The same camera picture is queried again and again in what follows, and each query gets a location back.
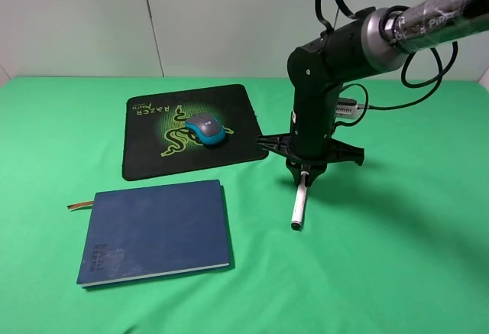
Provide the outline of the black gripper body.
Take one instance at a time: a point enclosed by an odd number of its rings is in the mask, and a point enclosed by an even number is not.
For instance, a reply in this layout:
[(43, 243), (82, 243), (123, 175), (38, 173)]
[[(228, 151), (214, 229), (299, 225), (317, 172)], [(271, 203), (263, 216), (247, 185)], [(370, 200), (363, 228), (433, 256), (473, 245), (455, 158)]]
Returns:
[(291, 134), (259, 136), (257, 145), (266, 151), (285, 157), (293, 164), (325, 166), (341, 162), (354, 162), (361, 166), (364, 162), (363, 148), (357, 148), (335, 139), (329, 140), (329, 145), (323, 155), (313, 159), (299, 157), (293, 153)]

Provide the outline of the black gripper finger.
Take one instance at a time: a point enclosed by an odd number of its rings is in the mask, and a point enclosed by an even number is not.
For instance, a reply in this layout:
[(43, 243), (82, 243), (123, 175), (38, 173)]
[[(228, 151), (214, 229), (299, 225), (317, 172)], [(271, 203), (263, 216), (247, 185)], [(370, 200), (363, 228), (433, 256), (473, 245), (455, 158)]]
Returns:
[(301, 181), (302, 164), (286, 160), (286, 167), (292, 174), (294, 184), (298, 186)]
[(322, 165), (306, 165), (306, 186), (311, 187), (313, 182), (325, 173), (327, 169), (326, 164)]

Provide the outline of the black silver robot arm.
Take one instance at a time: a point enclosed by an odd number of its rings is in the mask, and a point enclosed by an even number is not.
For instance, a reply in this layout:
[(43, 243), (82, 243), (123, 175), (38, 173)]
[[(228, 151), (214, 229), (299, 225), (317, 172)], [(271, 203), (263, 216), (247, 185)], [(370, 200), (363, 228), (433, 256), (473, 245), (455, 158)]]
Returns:
[[(360, 79), (407, 71), (414, 55), (488, 29), (488, 0), (426, 0), (416, 6), (368, 7), (351, 11), (335, 0), (349, 23), (328, 21), (314, 41), (295, 49), (287, 61), (294, 88), (290, 130), (261, 136), (258, 145), (286, 160), (296, 185), (310, 186), (333, 163), (362, 165), (364, 150), (337, 141), (342, 125), (336, 107), (341, 93)], [(323, 20), (322, 0), (315, 0)]]

